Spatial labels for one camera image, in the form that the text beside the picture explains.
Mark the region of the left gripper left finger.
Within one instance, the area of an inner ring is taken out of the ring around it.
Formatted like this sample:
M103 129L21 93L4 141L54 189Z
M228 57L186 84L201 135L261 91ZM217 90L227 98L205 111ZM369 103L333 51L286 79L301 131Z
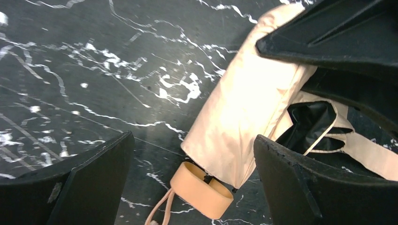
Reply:
M1 179L1 224L112 225L134 145L128 131L54 165Z

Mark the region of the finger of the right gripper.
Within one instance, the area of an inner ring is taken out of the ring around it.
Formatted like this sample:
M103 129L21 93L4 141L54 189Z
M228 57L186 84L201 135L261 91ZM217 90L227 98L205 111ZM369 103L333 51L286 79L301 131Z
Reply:
M398 79L398 3L322 0L256 43L267 58Z
M303 91L352 106L398 137L398 86L383 79L318 68Z

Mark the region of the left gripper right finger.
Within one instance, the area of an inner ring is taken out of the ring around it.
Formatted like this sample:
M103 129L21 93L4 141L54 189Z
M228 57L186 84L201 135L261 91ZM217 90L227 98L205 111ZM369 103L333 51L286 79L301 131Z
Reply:
M397 182L346 172L262 135L253 150L275 225L397 224Z

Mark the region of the beige and black folding umbrella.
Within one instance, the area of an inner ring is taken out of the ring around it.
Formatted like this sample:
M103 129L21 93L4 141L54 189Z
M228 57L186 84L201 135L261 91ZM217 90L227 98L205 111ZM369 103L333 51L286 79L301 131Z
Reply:
M220 219L233 201L227 185L240 189L257 170L258 135L346 172L398 182L397 153L357 133L348 120L350 106L302 90L322 67L258 52L258 40L306 9L300 3L277 6L247 36L181 143L189 159L158 202L166 205L164 225L175 196Z

